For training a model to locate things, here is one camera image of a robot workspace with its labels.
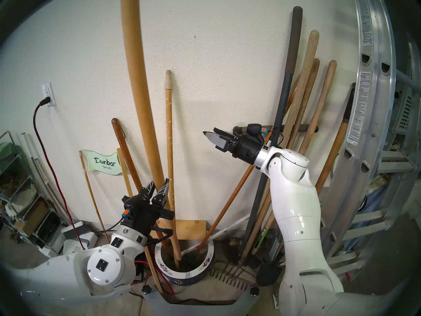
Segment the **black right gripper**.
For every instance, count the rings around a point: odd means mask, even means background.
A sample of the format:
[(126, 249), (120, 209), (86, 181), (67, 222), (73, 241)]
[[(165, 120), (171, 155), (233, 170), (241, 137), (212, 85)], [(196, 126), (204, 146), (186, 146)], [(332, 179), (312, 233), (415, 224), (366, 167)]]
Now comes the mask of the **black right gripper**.
[(264, 145), (262, 135), (239, 135), (225, 132), (218, 128), (214, 132), (203, 131), (206, 138), (215, 145), (216, 149), (222, 152), (230, 152), (234, 158), (238, 158), (250, 165), (253, 165)]

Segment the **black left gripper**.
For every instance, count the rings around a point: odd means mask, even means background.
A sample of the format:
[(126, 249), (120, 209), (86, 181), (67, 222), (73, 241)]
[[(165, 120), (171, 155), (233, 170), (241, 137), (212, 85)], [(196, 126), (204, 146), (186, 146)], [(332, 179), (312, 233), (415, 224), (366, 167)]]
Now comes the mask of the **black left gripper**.
[(146, 187), (142, 188), (142, 197), (133, 196), (131, 198), (124, 196), (124, 212), (123, 226), (134, 229), (142, 235), (148, 236), (152, 230), (157, 230), (166, 234), (173, 235), (172, 229), (162, 229), (155, 226), (159, 218), (173, 220), (175, 212), (165, 209), (169, 192), (170, 179), (166, 178), (164, 185), (157, 191), (152, 198), (156, 189), (152, 180)]

